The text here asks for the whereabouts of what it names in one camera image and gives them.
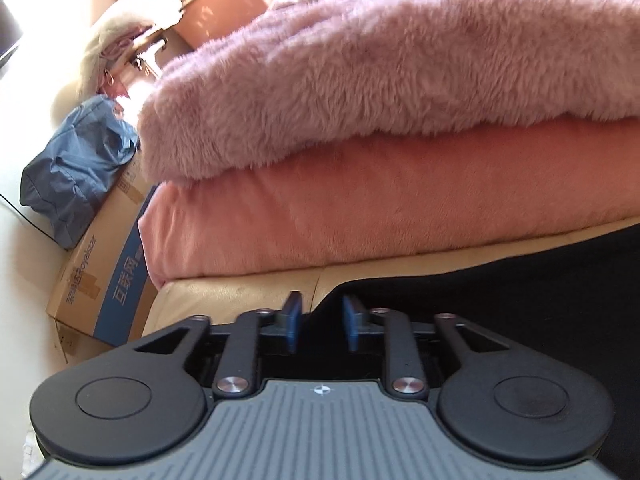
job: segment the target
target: silver bolt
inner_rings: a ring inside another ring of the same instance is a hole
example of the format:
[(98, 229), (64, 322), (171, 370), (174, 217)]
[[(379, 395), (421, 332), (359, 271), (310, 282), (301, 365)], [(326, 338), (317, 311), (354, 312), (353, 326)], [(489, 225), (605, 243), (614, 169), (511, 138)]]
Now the silver bolt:
[(394, 390), (400, 394), (416, 394), (424, 389), (424, 383), (416, 377), (400, 377), (392, 384)]
[(249, 381), (242, 377), (225, 377), (216, 385), (221, 392), (226, 394), (240, 394), (249, 387)]

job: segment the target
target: pink fluffy blanket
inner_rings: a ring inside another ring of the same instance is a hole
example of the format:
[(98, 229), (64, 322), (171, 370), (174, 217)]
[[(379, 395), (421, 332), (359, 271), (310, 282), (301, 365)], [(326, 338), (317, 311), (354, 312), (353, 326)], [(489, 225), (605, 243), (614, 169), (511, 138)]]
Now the pink fluffy blanket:
[(640, 115), (640, 0), (276, 0), (174, 60), (140, 115), (155, 181), (376, 131)]
[(162, 184), (140, 234), (157, 286), (476, 246), (639, 215), (639, 160), (631, 119), (355, 137)]

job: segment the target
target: folded blanket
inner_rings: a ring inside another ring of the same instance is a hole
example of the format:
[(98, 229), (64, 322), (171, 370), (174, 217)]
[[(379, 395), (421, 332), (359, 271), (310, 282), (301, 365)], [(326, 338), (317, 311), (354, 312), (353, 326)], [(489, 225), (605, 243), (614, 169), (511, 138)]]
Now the folded blanket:
[(276, 0), (169, 65), (142, 108), (155, 181), (318, 142), (640, 115), (640, 0)]
[(638, 120), (355, 137), (163, 184), (140, 234), (158, 287), (476, 246), (640, 215), (638, 160)]

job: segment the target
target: round black disc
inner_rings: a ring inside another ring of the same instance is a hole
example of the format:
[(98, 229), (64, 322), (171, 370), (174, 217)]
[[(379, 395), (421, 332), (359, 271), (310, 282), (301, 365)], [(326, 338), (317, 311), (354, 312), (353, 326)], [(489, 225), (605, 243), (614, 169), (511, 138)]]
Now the round black disc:
[(591, 456), (606, 437), (613, 405), (588, 375), (535, 352), (478, 354), (444, 384), (438, 414), (464, 444), (520, 465)]
[(49, 378), (33, 394), (31, 421), (51, 456), (81, 465), (146, 460), (184, 440), (204, 416), (202, 388), (167, 356), (110, 354)]

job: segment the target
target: gray ribbed panel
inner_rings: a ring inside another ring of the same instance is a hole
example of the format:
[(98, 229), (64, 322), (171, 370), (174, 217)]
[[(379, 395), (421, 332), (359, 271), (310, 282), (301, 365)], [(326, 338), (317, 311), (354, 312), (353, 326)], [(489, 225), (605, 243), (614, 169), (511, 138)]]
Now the gray ribbed panel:
[(33, 480), (612, 480), (594, 461), (546, 472), (508, 470), (452, 443), (429, 410), (375, 382), (270, 381), (246, 400), (221, 402), (203, 430), (135, 466), (83, 470), (49, 462)]

